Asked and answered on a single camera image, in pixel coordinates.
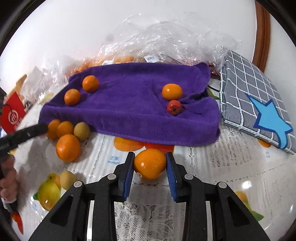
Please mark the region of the person's left hand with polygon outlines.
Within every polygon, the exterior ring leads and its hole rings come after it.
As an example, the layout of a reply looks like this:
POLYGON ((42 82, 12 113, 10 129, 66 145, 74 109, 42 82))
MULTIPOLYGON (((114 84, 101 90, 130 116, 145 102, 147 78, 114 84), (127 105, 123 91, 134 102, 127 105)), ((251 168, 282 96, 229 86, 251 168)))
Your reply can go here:
POLYGON ((4 178, 1 179, 1 197, 6 202, 15 201, 18 194, 18 182, 14 162, 15 157, 8 155, 6 160, 1 163, 1 170, 4 172, 4 178))

